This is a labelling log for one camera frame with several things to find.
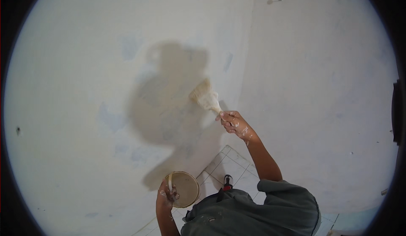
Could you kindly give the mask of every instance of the floor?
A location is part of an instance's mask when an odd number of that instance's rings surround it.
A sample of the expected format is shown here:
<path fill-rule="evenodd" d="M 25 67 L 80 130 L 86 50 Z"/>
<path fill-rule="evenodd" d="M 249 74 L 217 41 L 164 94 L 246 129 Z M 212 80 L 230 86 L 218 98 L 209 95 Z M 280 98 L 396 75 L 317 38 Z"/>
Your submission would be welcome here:
<path fill-rule="evenodd" d="M 265 193 L 258 192 L 256 185 L 259 181 L 256 168 L 251 165 L 246 159 L 241 157 L 237 151 L 230 146 L 224 147 L 221 152 L 213 159 L 213 161 L 201 172 L 197 177 L 200 184 L 200 198 L 198 203 L 205 197 L 217 193 L 223 187 L 223 178 L 225 174 L 229 174 L 234 179 L 233 188 L 238 188 L 246 191 L 257 204 L 263 204 Z M 184 224 L 182 218 L 186 216 L 186 212 L 191 208 L 173 208 L 172 216 L 176 226 L 180 230 Z M 316 236 L 326 236 L 329 230 L 334 225 L 338 214 L 322 213 L 322 223 Z M 156 218 L 146 225 L 133 236 L 160 236 L 161 232 L 158 227 Z"/>

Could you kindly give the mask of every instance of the person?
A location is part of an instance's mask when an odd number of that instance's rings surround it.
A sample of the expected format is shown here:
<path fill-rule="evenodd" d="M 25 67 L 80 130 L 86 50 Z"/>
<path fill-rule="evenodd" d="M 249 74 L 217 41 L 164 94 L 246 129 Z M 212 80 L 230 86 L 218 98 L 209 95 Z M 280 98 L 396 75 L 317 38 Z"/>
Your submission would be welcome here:
<path fill-rule="evenodd" d="M 232 188 L 232 177 L 226 175 L 224 188 L 188 211 L 181 235 L 315 235 L 321 215 L 312 194 L 282 179 L 275 160 L 237 111 L 221 112 L 216 120 L 221 121 L 228 133 L 236 134 L 246 143 L 258 172 L 258 191 L 265 192 L 266 198 L 263 205 L 254 203 L 248 193 Z M 171 215 L 173 194 L 163 180 L 156 200 L 162 236 L 179 235 Z"/>

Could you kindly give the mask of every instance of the bucket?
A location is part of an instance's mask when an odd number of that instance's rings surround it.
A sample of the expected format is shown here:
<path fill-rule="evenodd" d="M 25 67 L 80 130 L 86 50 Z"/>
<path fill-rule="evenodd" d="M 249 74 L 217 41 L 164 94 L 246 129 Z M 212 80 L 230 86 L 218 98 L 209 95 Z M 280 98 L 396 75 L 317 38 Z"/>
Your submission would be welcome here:
<path fill-rule="evenodd" d="M 179 199 L 173 203 L 173 207 L 186 208 L 195 203 L 200 195 L 200 186 L 197 180 L 186 172 L 175 171 L 165 176 L 165 181 L 176 186 Z"/>

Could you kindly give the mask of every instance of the painted wall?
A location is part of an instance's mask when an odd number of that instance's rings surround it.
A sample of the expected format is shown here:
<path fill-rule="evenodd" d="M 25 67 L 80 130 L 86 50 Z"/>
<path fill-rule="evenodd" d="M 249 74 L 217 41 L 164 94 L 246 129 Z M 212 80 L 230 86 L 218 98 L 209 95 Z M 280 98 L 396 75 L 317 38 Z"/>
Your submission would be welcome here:
<path fill-rule="evenodd" d="M 254 0 L 238 110 L 322 212 L 378 206 L 398 149 L 395 57 L 377 13 L 368 0 L 267 2 Z M 251 160 L 238 138 L 230 146 Z"/>
<path fill-rule="evenodd" d="M 236 108 L 253 0 L 38 0 L 5 91 L 22 195 L 49 235 L 132 235 L 172 170 L 194 176 L 227 143 L 189 99 L 210 77 Z"/>

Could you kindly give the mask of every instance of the shoe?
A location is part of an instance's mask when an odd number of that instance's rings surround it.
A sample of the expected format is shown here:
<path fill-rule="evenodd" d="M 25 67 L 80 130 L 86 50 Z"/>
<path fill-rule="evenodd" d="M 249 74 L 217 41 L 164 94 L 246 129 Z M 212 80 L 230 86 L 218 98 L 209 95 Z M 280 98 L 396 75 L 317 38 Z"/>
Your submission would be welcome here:
<path fill-rule="evenodd" d="M 231 175 L 226 174 L 224 176 L 224 190 L 233 188 L 233 184 L 234 184 L 234 181 L 233 181 L 233 178 L 231 177 Z"/>

